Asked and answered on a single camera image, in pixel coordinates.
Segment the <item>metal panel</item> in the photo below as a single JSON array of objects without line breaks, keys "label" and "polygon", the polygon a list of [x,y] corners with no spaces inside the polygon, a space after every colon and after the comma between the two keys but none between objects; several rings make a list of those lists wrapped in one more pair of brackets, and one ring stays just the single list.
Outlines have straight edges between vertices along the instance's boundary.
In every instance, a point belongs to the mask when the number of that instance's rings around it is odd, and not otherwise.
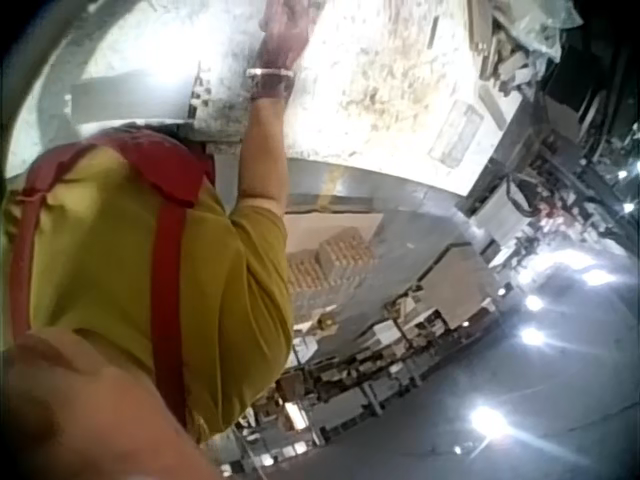
[{"label": "metal panel", "polygon": [[[511,190],[516,200],[526,204],[524,197],[515,185]],[[500,245],[507,245],[531,220],[520,215],[511,205],[506,191],[507,187],[503,182],[473,217],[476,226],[487,230]]]},{"label": "metal panel", "polygon": [[85,80],[71,88],[75,124],[109,120],[189,118],[189,101],[197,69],[163,78],[145,71]]},{"label": "metal panel", "polygon": [[[209,31],[232,31],[235,36],[233,42],[218,39],[218,47],[208,52],[213,67],[204,80],[211,85],[214,101],[198,109],[199,138],[237,142],[242,137],[248,94],[238,79],[259,42],[259,35],[247,25],[262,13],[252,3],[216,2],[209,12],[211,19],[225,24]],[[466,3],[327,2],[299,65],[287,109],[289,155],[386,173],[465,195],[502,136],[477,97],[478,71],[469,48]],[[436,17],[437,30],[431,38]],[[504,98],[491,85],[487,88],[508,122],[520,95]],[[456,102],[477,111],[472,128],[442,138],[441,129]],[[436,141],[465,148],[454,149],[451,159],[434,158],[430,152]]]}]

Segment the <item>yellow shirt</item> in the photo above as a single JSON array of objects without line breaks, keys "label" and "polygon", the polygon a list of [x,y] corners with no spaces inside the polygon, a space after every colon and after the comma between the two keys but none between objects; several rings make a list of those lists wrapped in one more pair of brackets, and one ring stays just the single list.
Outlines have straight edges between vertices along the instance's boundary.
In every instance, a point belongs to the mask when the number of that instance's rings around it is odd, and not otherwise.
[{"label": "yellow shirt", "polygon": [[[20,218],[11,189],[2,227],[5,343],[8,266]],[[40,215],[32,328],[93,332],[151,373],[151,252],[160,201],[118,153],[88,153],[47,195]],[[180,284],[187,402],[210,433],[232,425],[289,355],[285,243],[275,213],[240,206],[227,216],[208,182],[187,213]]]}]

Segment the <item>sticker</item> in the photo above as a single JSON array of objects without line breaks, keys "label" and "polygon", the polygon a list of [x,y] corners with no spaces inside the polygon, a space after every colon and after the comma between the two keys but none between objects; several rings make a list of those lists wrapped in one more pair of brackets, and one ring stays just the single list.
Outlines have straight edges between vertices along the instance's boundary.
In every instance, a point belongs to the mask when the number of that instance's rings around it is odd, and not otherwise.
[{"label": "sticker", "polygon": [[480,130],[483,119],[476,107],[456,100],[429,155],[449,168],[457,168]]}]

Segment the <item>bright light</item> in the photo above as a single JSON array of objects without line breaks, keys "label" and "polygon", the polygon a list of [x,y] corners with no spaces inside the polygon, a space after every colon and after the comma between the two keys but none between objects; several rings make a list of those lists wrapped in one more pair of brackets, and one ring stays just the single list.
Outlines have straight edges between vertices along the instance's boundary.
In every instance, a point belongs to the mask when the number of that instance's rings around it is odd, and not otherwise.
[{"label": "bright light", "polygon": [[502,437],[511,432],[504,417],[489,407],[479,407],[471,414],[471,425],[488,439]]},{"label": "bright light", "polygon": [[210,30],[203,21],[176,21],[149,29],[139,40],[138,64],[162,84],[195,78],[199,61],[211,57],[206,50],[214,44]]},{"label": "bright light", "polygon": [[220,471],[222,472],[223,477],[230,477],[233,474],[233,472],[231,471],[231,465],[229,465],[228,463],[220,465]]},{"label": "bright light", "polygon": [[544,272],[558,263],[558,252],[548,252],[536,255],[529,263],[529,268],[534,272]]},{"label": "bright light", "polygon": [[301,453],[307,451],[307,444],[305,442],[294,443],[293,448],[295,449],[296,453],[300,455]]},{"label": "bright light", "polygon": [[520,272],[520,274],[518,275],[518,281],[520,283],[522,283],[523,285],[526,285],[531,280],[533,280],[533,272],[531,270],[526,269],[526,268],[524,270],[522,270]]},{"label": "bright light", "polygon": [[597,287],[598,285],[613,282],[615,277],[604,270],[596,268],[595,270],[589,270],[587,273],[583,273],[582,279],[587,282],[587,285]]},{"label": "bright light", "polygon": [[564,263],[574,270],[582,270],[596,263],[589,255],[579,252],[578,250],[562,250],[557,252],[557,254],[559,262]]},{"label": "bright light", "polygon": [[525,298],[524,304],[532,312],[537,312],[538,310],[541,310],[542,307],[544,307],[544,303],[542,303],[540,297],[537,297],[535,295],[529,295],[527,298]]},{"label": "bright light", "polygon": [[532,327],[522,330],[520,332],[520,338],[522,338],[522,341],[527,345],[532,345],[534,347],[544,345],[545,342],[544,333]]},{"label": "bright light", "polygon": [[284,408],[287,411],[291,422],[293,422],[293,428],[296,430],[303,430],[309,426],[307,416],[298,405],[287,402],[284,404]]},{"label": "bright light", "polygon": [[273,457],[271,455],[269,455],[268,453],[263,453],[262,455],[260,455],[260,461],[262,462],[262,464],[265,467],[270,467],[271,465],[273,465],[275,463],[273,461]]}]

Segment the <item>skin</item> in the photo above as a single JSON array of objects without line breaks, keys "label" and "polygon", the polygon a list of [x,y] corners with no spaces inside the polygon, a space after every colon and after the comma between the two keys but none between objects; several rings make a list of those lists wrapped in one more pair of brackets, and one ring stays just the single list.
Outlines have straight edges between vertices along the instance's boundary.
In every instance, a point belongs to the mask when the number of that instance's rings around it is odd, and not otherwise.
[{"label": "skin", "polygon": [[[292,68],[310,29],[306,0],[268,0],[261,28],[258,66]],[[238,205],[285,212],[284,111],[283,99],[251,105]],[[149,372],[100,336],[49,328],[2,355],[3,431],[33,478],[222,478],[167,410]]]}]

